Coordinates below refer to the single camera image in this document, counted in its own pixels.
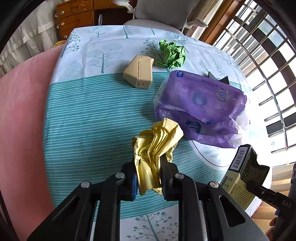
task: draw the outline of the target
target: metal bolt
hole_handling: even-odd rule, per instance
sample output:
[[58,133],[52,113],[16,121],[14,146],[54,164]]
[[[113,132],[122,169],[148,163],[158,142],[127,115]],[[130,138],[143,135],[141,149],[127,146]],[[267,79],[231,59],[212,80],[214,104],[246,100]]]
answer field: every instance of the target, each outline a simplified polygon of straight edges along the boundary
[[116,178],[124,178],[124,173],[123,172],[118,172],[115,174]]
[[217,188],[218,186],[219,186],[219,183],[217,183],[217,182],[210,182],[210,186],[212,187],[212,188]]
[[90,183],[89,183],[88,181],[82,182],[82,183],[80,184],[80,186],[83,187],[83,188],[88,188],[89,185],[90,185]]
[[176,177],[177,179],[183,179],[183,178],[184,178],[184,174],[178,172],[178,173],[176,173],[175,177]]

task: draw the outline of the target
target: window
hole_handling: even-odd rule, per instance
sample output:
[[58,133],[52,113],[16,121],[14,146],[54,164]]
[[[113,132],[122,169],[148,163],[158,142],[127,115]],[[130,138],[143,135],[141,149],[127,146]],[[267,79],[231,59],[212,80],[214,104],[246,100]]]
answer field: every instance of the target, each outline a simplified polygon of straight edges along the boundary
[[234,58],[258,96],[272,165],[295,162],[296,52],[283,30],[255,1],[246,0],[214,46]]

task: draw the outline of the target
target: sticker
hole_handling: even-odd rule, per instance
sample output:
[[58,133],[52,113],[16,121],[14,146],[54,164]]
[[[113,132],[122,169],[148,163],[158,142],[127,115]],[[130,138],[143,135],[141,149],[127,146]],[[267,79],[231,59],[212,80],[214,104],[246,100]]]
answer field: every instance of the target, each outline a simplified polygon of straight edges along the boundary
[[229,91],[225,88],[219,88],[217,90],[217,99],[221,102],[227,102],[230,97]]
[[220,104],[216,104],[216,105],[215,105],[215,109],[216,109],[216,110],[221,110],[221,109],[222,109],[222,105],[220,105]]
[[207,103],[207,98],[205,98],[201,93],[195,93],[193,96],[193,103],[203,106]]
[[210,125],[210,124],[212,124],[212,122],[211,122],[211,121],[209,121],[209,120],[206,120],[206,119],[202,119],[202,122],[204,122],[206,125]]
[[200,130],[202,128],[201,124],[197,121],[186,121],[185,124],[191,128],[195,133],[200,133]]
[[179,71],[179,72],[177,73],[177,77],[183,77],[183,75],[184,75],[184,73],[183,73],[182,71]]
[[240,147],[237,151],[237,155],[235,159],[232,161],[232,164],[229,169],[233,169],[235,171],[239,171],[242,162],[244,160],[245,155],[247,154],[248,147]]

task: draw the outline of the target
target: box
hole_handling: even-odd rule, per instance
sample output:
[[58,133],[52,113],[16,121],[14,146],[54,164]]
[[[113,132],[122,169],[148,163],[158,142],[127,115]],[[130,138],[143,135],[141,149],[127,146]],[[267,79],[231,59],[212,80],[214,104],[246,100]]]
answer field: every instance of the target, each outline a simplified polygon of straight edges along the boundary
[[246,210],[255,198],[254,194],[246,190],[246,183],[254,180],[262,185],[269,168],[258,164],[257,154],[251,145],[241,145],[220,185]]

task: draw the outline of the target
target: wooden drawer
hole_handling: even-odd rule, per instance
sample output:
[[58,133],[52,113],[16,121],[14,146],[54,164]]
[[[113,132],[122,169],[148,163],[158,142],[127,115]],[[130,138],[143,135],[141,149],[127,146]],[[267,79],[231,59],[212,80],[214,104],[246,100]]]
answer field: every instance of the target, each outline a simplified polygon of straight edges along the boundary
[[57,15],[59,19],[91,10],[93,10],[93,0],[71,0],[57,5]]
[[69,29],[92,25],[92,23],[92,11],[89,11],[59,19],[59,28],[61,32],[64,32]]
[[122,8],[115,5],[112,0],[94,0],[94,10],[106,9],[106,8]]
[[65,30],[65,31],[61,31],[60,33],[61,33],[61,36],[62,36],[62,40],[66,40],[69,37],[69,35],[71,34],[72,30],[73,30],[73,28]]

